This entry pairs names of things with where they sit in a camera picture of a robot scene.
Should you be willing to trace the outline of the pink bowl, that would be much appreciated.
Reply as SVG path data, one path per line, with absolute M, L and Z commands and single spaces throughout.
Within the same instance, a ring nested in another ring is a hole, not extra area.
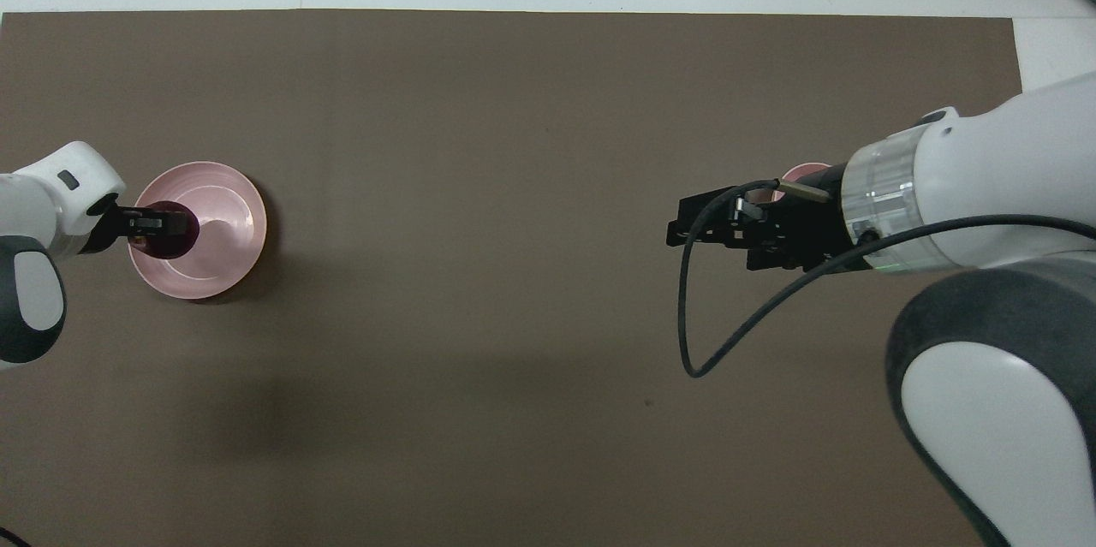
M 770 202 L 802 200 L 814 204 L 830 203 L 833 196 L 827 189 L 818 187 L 815 183 L 803 183 L 804 180 L 811 179 L 811 176 L 818 180 L 818 176 L 825 175 L 829 169 L 832 169 L 832 166 L 818 164 L 818 162 L 794 166 L 794 168 L 784 172 L 783 176 L 778 180 L 778 187 L 772 192 Z

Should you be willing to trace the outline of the brown table mat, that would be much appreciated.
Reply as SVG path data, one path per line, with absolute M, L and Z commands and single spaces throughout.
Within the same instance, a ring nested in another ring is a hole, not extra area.
M 0 374 L 35 547 L 978 547 L 891 413 L 935 276 L 830 276 L 680 364 L 678 200 L 1021 90 L 1009 20 L 5 14 L 0 169 L 75 139 L 130 204 L 235 166 L 271 236 L 212 301 L 125 247 Z

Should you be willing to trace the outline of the dark red apple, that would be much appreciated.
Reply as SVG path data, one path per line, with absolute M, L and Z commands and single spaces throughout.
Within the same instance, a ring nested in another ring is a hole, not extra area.
M 150 219 L 144 216 L 141 223 L 161 223 L 152 235 L 132 236 L 129 244 L 145 255 L 161 261 L 170 261 L 189 253 L 199 239 L 199 219 L 186 206 L 176 201 L 155 201 L 150 210 L 160 218 Z

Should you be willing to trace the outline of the pink plate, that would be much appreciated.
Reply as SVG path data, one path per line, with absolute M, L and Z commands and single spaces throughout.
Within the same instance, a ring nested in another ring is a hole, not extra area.
M 175 201 L 197 218 L 197 239 L 187 254 L 155 259 L 128 249 L 137 274 L 164 296 L 208 299 L 239 284 L 255 266 L 269 229 L 264 200 L 238 169 L 212 161 L 168 169 L 136 201 L 149 207 Z

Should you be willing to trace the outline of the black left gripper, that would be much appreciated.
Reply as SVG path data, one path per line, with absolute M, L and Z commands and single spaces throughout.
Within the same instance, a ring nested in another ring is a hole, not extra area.
M 137 209 L 119 206 L 116 193 L 109 193 L 95 210 L 101 209 L 98 223 L 85 238 L 81 254 L 94 254 L 110 249 L 119 238 L 129 236 L 182 236 L 187 233 L 187 213 L 184 210 Z

